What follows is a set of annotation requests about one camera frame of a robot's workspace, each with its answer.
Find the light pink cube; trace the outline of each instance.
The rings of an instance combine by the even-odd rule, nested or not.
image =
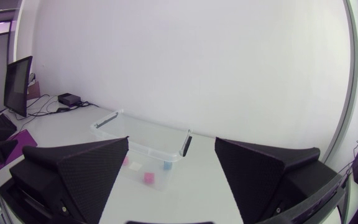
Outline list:
[[[124,159],[124,162],[122,162],[122,165],[123,165],[123,166],[126,166],[126,165],[128,165],[128,163],[129,163],[129,159],[128,159],[128,157],[126,156],[125,159]]]
[[[145,172],[144,173],[144,182],[146,184],[154,184],[154,173]]]

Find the purple mat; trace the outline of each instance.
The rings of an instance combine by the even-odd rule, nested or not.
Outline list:
[[[23,155],[23,147],[24,146],[37,146],[38,144],[32,138],[31,134],[28,130],[23,130],[15,137],[18,143],[17,146],[13,149],[11,155],[6,159],[5,164],[0,164],[0,169],[2,169],[6,164],[9,164],[13,160],[17,159],[19,156]]]

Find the wire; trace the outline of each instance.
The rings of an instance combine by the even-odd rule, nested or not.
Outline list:
[[[36,113],[44,113],[44,112],[41,112],[41,110],[42,110],[42,108],[44,108],[44,106],[45,106],[51,99],[53,99],[53,97],[50,98],[46,103],[44,103],[44,105],[42,105],[41,109],[40,109],[38,112],[36,112]],[[30,123],[30,122],[33,121],[35,118],[36,118],[36,116],[34,116],[30,121],[24,123],[24,124],[22,125],[22,127],[20,128],[20,130],[17,132],[17,134],[12,138],[12,140],[14,140],[14,139],[17,137],[17,135],[22,131],[23,127],[24,127],[26,124]]]
[[[346,165],[338,172],[338,174],[339,174],[339,173],[341,173],[345,168],[347,168],[346,171],[345,171],[344,176],[343,176],[342,179],[341,179],[341,182],[343,181],[343,179],[349,178],[349,176],[353,173],[353,171],[351,171],[351,170],[352,170],[352,168],[353,168],[354,161],[358,158],[358,155],[355,154],[355,149],[358,148],[358,140],[356,141],[356,143],[357,143],[357,146],[353,149],[354,159],[353,159],[350,163],[346,164]]]
[[[73,110],[76,110],[76,109],[78,109],[78,108],[83,108],[83,107],[87,107],[87,106],[91,106],[91,105],[92,105],[92,106],[97,106],[97,107],[99,107],[98,105],[94,105],[94,104],[92,104],[92,103],[86,101],[86,102],[79,102],[77,105],[75,105],[75,106],[76,106],[75,108],[72,108],[72,109],[66,110],[66,111],[55,111],[55,112],[52,112],[52,111],[49,111],[49,110],[48,110],[48,106],[47,106],[47,111],[48,111],[49,113],[45,113],[45,114],[41,114],[41,115],[38,115],[38,114],[29,114],[29,115],[30,115],[30,116],[34,116],[34,117],[40,117],[40,116],[46,116],[46,115],[50,115],[50,114],[65,113],[65,112],[73,111]]]
[[[49,111],[48,108],[49,108],[49,106],[50,106],[52,103],[56,103],[57,101],[58,101],[58,100],[53,101],[53,102],[51,102],[50,104],[48,104],[48,106],[47,106],[47,112],[48,112],[48,113],[53,113],[52,111]]]
[[[44,94],[44,95],[40,96],[37,100],[35,100],[34,102],[32,102],[32,104],[30,104],[29,106],[27,106],[27,108],[29,108],[30,106],[32,106],[34,103],[36,103],[37,101],[39,101],[39,100],[40,100],[42,97],[44,97],[44,96],[50,96],[50,95]]]

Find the blue cube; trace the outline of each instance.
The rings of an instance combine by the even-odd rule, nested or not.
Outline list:
[[[171,170],[172,169],[172,162],[164,161],[164,170]]]

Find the white table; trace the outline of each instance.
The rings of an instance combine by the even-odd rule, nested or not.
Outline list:
[[[350,174],[347,184],[349,184],[349,195],[347,199],[347,212],[344,224],[348,224],[352,220],[358,209],[358,183],[354,182],[353,173]]]
[[[47,97],[31,106],[34,113]],[[55,111],[58,103],[49,106]],[[35,118],[27,129],[38,147],[54,147],[95,141],[91,123],[111,113],[89,106],[77,110]],[[14,114],[4,112],[18,129],[32,118],[17,121]],[[164,192],[118,175],[104,208],[100,223],[125,223],[129,220],[155,223],[242,223],[229,184],[214,151],[214,138],[193,135],[187,156],[175,163],[175,172]],[[23,156],[0,170],[0,186],[11,178],[9,168]],[[14,223],[20,221],[7,209]],[[340,223],[337,209],[325,223]]]

